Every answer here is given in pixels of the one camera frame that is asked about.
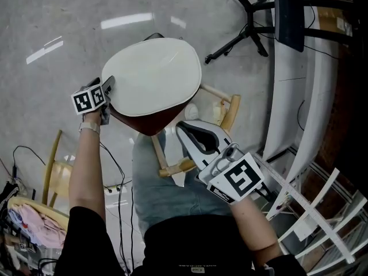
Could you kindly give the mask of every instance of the black shirt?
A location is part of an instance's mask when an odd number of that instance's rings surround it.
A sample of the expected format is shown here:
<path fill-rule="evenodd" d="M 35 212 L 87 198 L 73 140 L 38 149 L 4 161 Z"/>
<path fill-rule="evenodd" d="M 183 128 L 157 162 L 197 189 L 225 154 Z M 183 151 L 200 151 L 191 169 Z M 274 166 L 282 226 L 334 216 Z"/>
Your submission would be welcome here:
<path fill-rule="evenodd" d="M 145 233 L 141 275 L 268 275 L 251 269 L 251 254 L 233 217 L 176 217 Z M 305 275 L 293 255 L 267 263 L 274 275 Z M 55 275 L 124 275 L 103 219 L 90 209 L 70 210 L 68 232 Z"/>

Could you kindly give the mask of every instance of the person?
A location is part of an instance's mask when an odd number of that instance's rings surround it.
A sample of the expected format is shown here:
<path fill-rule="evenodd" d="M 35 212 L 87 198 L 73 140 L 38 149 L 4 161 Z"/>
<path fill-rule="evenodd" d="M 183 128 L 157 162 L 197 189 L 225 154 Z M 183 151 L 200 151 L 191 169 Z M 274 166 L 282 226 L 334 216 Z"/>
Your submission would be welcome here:
<path fill-rule="evenodd" d="M 99 112 L 85 115 L 100 124 Z M 159 135 L 165 146 L 165 135 Z M 158 176 L 151 138 L 133 148 L 132 187 L 145 242 L 140 275 L 305 275 L 293 255 L 283 255 L 271 225 L 249 198 L 229 206 L 187 173 L 185 187 Z M 80 132 L 69 184 L 70 219 L 55 275 L 124 275 L 106 232 L 99 133 Z"/>

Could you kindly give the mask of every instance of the light blue jeans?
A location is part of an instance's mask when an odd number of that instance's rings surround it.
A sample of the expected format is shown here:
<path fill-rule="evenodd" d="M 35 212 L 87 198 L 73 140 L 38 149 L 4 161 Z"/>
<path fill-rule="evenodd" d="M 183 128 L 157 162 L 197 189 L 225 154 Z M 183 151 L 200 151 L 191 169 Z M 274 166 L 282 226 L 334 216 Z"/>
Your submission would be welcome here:
<path fill-rule="evenodd" d="M 166 137 L 159 134 L 162 148 Z M 133 195 L 144 236 L 149 227 L 169 218 L 197 214 L 231 216 L 226 202 L 206 190 L 204 184 L 194 180 L 197 169 L 186 174 L 185 186 L 177 186 L 172 177 L 161 178 L 151 137 L 139 134 L 133 149 Z"/>

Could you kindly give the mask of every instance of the concrete floor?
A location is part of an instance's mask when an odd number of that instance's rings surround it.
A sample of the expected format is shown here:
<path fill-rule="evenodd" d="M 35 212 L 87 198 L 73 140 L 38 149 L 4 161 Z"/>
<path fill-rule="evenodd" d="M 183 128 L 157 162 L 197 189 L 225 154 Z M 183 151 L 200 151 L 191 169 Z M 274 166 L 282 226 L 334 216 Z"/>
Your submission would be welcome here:
<path fill-rule="evenodd" d="M 273 87 L 272 42 L 261 37 L 268 58 L 261 57 L 248 39 L 228 57 L 203 64 L 207 54 L 235 37 L 246 23 L 244 10 L 234 0 L 0 0 L 0 9 L 0 157 L 8 169 L 13 165 L 12 151 L 19 144 L 32 147 L 47 160 L 58 129 L 64 133 L 57 159 L 75 153 L 81 118 L 74 112 L 71 93 L 101 76 L 104 64 L 116 52 L 155 32 L 182 37 L 195 48 L 202 61 L 203 83 L 228 94 L 241 94 L 231 132 L 234 141 L 243 149 L 256 150 L 265 140 Z M 105 20 L 141 13 L 152 13 L 153 19 L 101 28 Z M 267 24 L 266 13 L 256 13 L 255 21 Z M 216 99 L 198 93 L 194 102 L 201 117 L 212 115 Z M 101 132 L 101 141 L 116 157 L 127 181 L 132 176 L 136 136 L 137 132 L 114 118 Z M 168 136 L 166 148 L 171 150 L 181 152 L 173 134 Z M 119 184 L 119 172 L 106 152 L 102 151 L 101 159 L 104 184 Z M 17 151 L 16 161 L 19 176 L 28 188 L 36 189 L 39 201 L 43 165 L 26 149 Z M 5 183 L 3 169 L 0 177 Z M 122 207 L 124 248 L 130 258 L 129 187 L 123 197 L 128 202 Z M 67 201 L 59 199 L 57 207 L 67 211 Z M 107 226 L 118 253 L 117 208 L 110 211 Z M 135 230 L 135 262 L 140 263 L 144 244 Z"/>

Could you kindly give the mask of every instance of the power strip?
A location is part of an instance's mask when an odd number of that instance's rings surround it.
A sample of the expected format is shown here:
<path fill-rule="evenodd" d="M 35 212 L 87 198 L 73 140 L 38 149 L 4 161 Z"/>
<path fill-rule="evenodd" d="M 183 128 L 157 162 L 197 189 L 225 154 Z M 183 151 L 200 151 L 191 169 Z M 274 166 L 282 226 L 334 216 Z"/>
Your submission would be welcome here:
<path fill-rule="evenodd" d="M 107 186 L 103 188 L 103 191 L 105 192 L 106 196 L 115 196 L 115 195 L 119 195 L 119 191 L 120 191 L 120 184 L 118 185 L 114 185 L 114 186 Z M 122 187 L 121 189 L 121 193 L 127 193 L 127 189 L 125 186 Z"/>

